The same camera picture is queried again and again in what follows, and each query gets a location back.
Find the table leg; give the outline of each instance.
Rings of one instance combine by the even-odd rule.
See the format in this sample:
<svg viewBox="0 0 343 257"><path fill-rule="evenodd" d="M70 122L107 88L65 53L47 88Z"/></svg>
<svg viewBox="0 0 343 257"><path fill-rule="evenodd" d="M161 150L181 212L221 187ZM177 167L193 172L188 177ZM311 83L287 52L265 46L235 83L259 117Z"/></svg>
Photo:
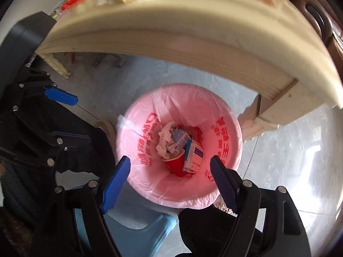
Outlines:
<svg viewBox="0 0 343 257"><path fill-rule="evenodd" d="M37 53L49 66L51 66L58 74L65 79L69 79L72 73L70 73L55 57L53 53L40 54Z"/></svg>
<svg viewBox="0 0 343 257"><path fill-rule="evenodd" d="M296 80L274 100L258 95L252 105L238 116L243 141L262 136L266 131L276 130L279 124L287 125L322 104L321 100Z"/></svg>

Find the shoe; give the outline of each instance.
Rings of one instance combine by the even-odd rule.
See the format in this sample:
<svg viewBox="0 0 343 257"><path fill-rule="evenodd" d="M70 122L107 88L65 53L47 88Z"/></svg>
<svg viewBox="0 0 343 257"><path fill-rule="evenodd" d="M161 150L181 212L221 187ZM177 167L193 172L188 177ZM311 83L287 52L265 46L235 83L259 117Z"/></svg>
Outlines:
<svg viewBox="0 0 343 257"><path fill-rule="evenodd" d="M112 148L112 152L116 160L116 163L118 163L118 158L116 155L117 133L113 125L109 121L101 120L101 121L98 121L94 126L98 127L106 134L109 144Z"/></svg>
<svg viewBox="0 0 343 257"><path fill-rule="evenodd" d="M220 209L220 210L222 210L223 212L227 212L228 214L233 214L234 212L232 211L232 209L229 209L227 206L226 206L226 204L225 204L225 202L224 202L224 200L223 200L223 198L222 198L222 196L221 195L219 195L218 196L218 198L214 201L214 206L217 208L217 209Z"/></svg>

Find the pink plastic bag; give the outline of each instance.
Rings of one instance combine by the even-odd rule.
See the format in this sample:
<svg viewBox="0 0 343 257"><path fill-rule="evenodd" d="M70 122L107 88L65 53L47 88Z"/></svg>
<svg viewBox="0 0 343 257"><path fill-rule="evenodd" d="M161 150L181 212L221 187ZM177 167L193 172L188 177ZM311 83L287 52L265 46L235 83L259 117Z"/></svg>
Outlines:
<svg viewBox="0 0 343 257"><path fill-rule="evenodd" d="M196 174L179 178L156 152L161 125L174 121L193 127L205 153ZM210 159L219 155L237 169L242 134L230 107L211 91L188 84L165 85L142 95L118 121L117 154L131 159L130 185L143 197L174 208L203 209L218 197Z"/></svg>

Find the blue gripper pad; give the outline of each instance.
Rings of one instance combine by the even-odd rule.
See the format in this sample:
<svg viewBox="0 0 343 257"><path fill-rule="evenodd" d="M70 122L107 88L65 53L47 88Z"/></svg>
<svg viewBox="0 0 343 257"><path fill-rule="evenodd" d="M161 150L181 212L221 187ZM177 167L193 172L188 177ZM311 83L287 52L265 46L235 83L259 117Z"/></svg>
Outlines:
<svg viewBox="0 0 343 257"><path fill-rule="evenodd" d="M104 190L104 197L100 206L100 209L104 214L114 207L114 204L123 189L124 183L130 174L130 170L131 161L127 156L123 156L117 164L114 175Z"/></svg>
<svg viewBox="0 0 343 257"><path fill-rule="evenodd" d="M51 100L58 101L60 103L64 103L66 105L74 106L78 103L78 97L67 93L58 88L49 88L46 89L44 94Z"/></svg>
<svg viewBox="0 0 343 257"><path fill-rule="evenodd" d="M235 183L231 182L231 175L217 155L211 158L210 169L226 206L238 214L237 186L235 187Z"/></svg>

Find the wooden table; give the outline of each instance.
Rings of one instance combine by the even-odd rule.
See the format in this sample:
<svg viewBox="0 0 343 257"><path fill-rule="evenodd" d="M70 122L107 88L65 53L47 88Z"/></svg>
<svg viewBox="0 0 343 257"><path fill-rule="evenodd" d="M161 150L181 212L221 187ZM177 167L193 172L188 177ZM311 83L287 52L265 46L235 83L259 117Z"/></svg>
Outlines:
<svg viewBox="0 0 343 257"><path fill-rule="evenodd" d="M219 75L259 93L238 117L244 140L323 103L343 107L343 88L321 39L288 0L137 0L75 5L37 54L65 78L55 52L122 53Z"/></svg>

